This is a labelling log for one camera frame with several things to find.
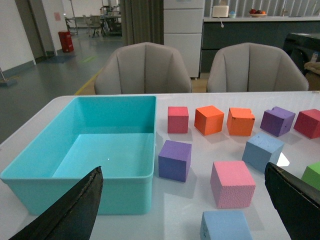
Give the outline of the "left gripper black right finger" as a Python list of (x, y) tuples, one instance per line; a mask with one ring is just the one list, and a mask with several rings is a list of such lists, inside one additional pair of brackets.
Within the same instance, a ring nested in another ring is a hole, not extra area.
[(320, 191), (276, 164), (267, 163), (265, 187), (292, 240), (320, 238)]

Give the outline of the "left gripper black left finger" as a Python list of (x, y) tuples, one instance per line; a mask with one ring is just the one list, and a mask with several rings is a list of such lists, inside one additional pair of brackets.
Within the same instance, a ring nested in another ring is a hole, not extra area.
[(103, 172), (94, 168), (12, 240), (88, 240), (98, 214)]

